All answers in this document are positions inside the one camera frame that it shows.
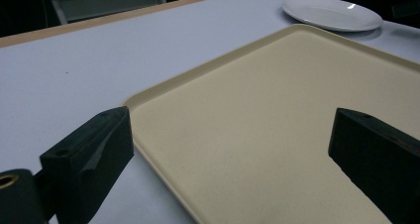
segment white table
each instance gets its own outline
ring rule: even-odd
[[[0,170],[39,155],[130,95],[297,21],[284,0],[206,0],[0,49]],[[341,34],[420,62],[420,29]],[[136,152],[91,223],[193,223]]]

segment table surface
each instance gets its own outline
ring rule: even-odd
[[[0,170],[35,173],[41,153],[97,113],[298,23],[283,1],[185,0],[0,39]],[[420,62],[420,29],[385,21],[339,35]],[[193,222],[137,152],[91,221]]]

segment white plate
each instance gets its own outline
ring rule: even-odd
[[[332,31],[368,31],[383,22],[374,11],[341,0],[286,0],[282,9],[302,23]]]

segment cable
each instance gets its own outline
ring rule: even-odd
[[[47,7],[46,7],[46,1],[41,0],[43,2],[43,8],[44,8],[44,18],[46,20],[46,28],[49,26],[49,15],[47,14]]]

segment beige tray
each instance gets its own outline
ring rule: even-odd
[[[420,64],[303,25],[124,102],[199,223],[389,223],[329,158],[337,107],[420,138]]]

